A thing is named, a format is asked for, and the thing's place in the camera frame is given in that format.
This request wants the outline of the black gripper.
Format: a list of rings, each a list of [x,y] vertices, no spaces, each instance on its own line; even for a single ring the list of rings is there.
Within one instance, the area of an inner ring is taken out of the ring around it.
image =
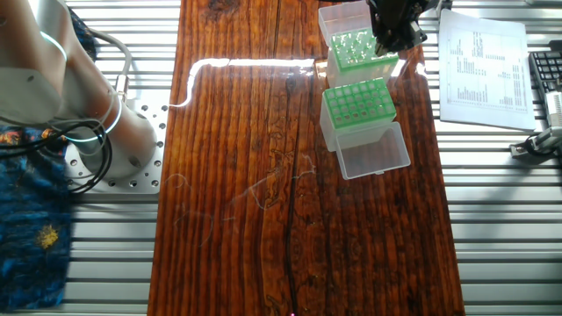
[[[371,28],[375,53],[383,56],[419,46],[427,39],[419,17],[435,8],[435,0],[371,0]]]

